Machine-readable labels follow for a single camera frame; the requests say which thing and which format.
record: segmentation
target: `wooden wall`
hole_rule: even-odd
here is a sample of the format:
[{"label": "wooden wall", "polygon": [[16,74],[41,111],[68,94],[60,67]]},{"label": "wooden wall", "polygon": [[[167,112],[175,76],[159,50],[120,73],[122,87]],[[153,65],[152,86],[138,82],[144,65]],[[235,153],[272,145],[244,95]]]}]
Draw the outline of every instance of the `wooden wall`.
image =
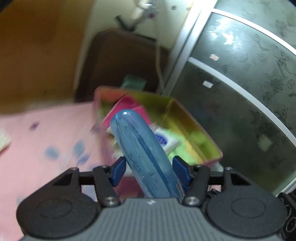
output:
[{"label": "wooden wall", "polygon": [[14,0],[0,13],[0,104],[69,98],[93,0]]}]

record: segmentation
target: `pink package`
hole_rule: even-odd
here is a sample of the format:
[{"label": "pink package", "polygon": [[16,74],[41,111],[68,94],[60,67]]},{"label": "pink package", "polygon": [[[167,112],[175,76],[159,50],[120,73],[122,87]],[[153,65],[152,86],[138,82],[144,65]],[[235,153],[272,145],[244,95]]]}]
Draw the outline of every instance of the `pink package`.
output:
[{"label": "pink package", "polygon": [[118,113],[119,111],[124,110],[124,109],[132,109],[132,110],[138,112],[148,125],[151,124],[151,121],[149,119],[148,114],[146,113],[144,106],[137,103],[132,97],[125,95],[122,98],[120,98],[120,100],[118,100],[116,102],[116,104],[113,106],[113,108],[109,111],[109,113],[103,119],[102,127],[104,129],[108,129],[110,127],[110,121],[111,121],[112,117],[116,113]]}]

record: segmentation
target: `pink bedsheet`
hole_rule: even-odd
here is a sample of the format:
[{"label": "pink bedsheet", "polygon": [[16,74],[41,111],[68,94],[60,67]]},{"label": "pink bedsheet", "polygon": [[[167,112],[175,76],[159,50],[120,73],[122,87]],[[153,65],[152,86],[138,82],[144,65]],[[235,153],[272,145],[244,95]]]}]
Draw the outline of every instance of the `pink bedsheet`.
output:
[{"label": "pink bedsheet", "polygon": [[[78,166],[102,165],[92,102],[1,116],[11,145],[0,153],[0,241],[16,241],[22,232],[17,205],[51,179]],[[83,190],[95,198],[90,187]]]}]

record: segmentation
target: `sticker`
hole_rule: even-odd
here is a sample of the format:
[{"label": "sticker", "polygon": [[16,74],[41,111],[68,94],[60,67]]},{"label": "sticker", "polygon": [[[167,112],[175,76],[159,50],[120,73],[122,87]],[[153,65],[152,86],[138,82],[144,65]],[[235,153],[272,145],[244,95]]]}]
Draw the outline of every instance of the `sticker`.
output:
[{"label": "sticker", "polygon": [[215,54],[211,54],[210,59],[214,60],[214,61],[218,61],[219,57]]},{"label": "sticker", "polygon": [[178,189],[178,191],[179,191],[179,193],[180,193],[180,197],[181,197],[181,199],[183,199],[184,196],[185,196],[185,193],[184,193],[184,190],[183,190],[182,184],[181,184],[181,182],[180,182],[179,179],[178,179],[178,183],[177,183],[177,189]]},{"label": "sticker", "polygon": [[202,85],[210,89],[214,84],[212,84],[211,82],[205,80],[202,83]]}]

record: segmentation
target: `cable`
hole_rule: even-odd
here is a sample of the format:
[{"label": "cable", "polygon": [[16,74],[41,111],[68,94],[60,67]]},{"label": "cable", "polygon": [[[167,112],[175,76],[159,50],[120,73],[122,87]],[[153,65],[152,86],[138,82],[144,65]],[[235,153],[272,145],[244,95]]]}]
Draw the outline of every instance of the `cable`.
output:
[{"label": "cable", "polygon": [[[156,1],[156,10],[159,10],[159,4],[160,4],[160,0]],[[156,73],[157,73],[157,77],[159,80],[159,86],[160,86],[160,91],[161,93],[163,93],[164,89],[165,89],[165,81],[163,79],[163,74],[161,72],[161,67],[160,67],[160,58],[161,58],[161,46],[160,46],[160,34],[159,34],[159,27],[158,27],[158,21],[157,21],[157,17],[155,16],[154,19],[154,27],[155,27],[155,35],[156,35],[156,40],[155,40],[155,68],[156,68]]]}]

